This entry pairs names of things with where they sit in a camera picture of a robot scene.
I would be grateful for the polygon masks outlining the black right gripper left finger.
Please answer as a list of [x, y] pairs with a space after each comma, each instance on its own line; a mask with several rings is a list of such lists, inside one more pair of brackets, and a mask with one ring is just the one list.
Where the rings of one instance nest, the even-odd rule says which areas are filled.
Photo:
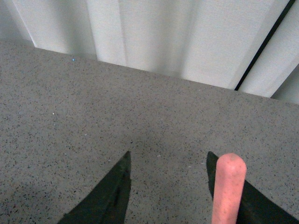
[[131, 191], [131, 153], [127, 151], [60, 224], [123, 224]]

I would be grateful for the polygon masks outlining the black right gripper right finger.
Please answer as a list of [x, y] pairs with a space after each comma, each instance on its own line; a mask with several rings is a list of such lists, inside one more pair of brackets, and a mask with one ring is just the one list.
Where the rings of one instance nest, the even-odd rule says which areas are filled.
[[[214, 198], [216, 163], [219, 157], [208, 152], [206, 168], [209, 190]], [[236, 224], [297, 224], [299, 221], [245, 180]]]

